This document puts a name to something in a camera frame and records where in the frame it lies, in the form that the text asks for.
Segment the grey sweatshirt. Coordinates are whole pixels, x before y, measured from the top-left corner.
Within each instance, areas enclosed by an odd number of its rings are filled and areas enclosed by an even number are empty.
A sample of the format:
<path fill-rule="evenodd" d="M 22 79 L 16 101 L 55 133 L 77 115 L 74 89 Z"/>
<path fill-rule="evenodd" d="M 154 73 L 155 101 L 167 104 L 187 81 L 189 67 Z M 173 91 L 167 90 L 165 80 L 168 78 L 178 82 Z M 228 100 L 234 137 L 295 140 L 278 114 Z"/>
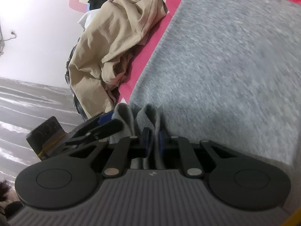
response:
<path fill-rule="evenodd" d="M 128 101 L 169 132 L 300 169 L 300 5 L 182 0 Z"/>

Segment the beige garment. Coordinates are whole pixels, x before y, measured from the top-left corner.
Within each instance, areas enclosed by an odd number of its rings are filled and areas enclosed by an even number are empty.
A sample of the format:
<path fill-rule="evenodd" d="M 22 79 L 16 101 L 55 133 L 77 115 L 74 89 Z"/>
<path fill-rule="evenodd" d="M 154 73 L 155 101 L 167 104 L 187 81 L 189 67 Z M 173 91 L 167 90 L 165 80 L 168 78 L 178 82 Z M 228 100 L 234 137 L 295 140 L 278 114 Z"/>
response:
<path fill-rule="evenodd" d="M 163 0 L 108 0 L 101 6 L 68 66 L 71 88 L 87 117 L 114 109 L 111 91 L 125 79 L 132 48 L 165 16 Z"/>

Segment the pink floral blanket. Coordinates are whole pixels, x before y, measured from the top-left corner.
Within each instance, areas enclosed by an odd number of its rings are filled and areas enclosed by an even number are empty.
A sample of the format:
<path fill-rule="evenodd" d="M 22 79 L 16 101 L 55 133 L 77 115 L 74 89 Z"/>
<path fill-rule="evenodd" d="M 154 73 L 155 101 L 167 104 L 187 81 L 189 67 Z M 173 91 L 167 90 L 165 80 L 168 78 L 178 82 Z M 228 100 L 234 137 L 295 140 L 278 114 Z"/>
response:
<path fill-rule="evenodd" d="M 128 63 L 127 71 L 125 72 L 125 79 L 114 88 L 111 93 L 115 99 L 115 105 L 121 98 L 129 101 L 133 89 L 142 74 L 146 64 L 150 60 L 153 52 L 160 43 L 166 29 L 168 28 L 174 14 L 176 13 L 182 0 L 163 0 L 166 16 L 163 17 L 154 27 L 149 31 L 147 40 L 143 44 L 136 45 L 132 48 L 133 57 Z M 84 16 L 84 28 L 90 25 L 95 18 L 99 9 L 90 10 Z"/>

